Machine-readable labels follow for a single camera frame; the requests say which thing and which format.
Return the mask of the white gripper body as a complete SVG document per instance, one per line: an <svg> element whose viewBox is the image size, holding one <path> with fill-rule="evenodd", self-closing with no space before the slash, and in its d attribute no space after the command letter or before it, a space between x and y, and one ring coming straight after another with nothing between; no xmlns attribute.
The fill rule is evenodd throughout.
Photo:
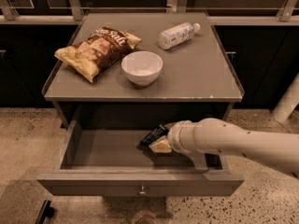
<svg viewBox="0 0 299 224"><path fill-rule="evenodd" d="M168 132L167 138L170 146L178 153L194 155L199 150L194 141L197 122L189 120L179 121Z"/></svg>

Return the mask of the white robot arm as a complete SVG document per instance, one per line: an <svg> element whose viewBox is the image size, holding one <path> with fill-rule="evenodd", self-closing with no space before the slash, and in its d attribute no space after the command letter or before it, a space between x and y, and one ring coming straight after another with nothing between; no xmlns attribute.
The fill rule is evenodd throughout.
<svg viewBox="0 0 299 224"><path fill-rule="evenodd" d="M299 177L297 134L250 131L222 119L173 123L168 133L151 142L149 148L154 153L176 151L188 157L196 170L203 168L203 154L231 155Z"/></svg>

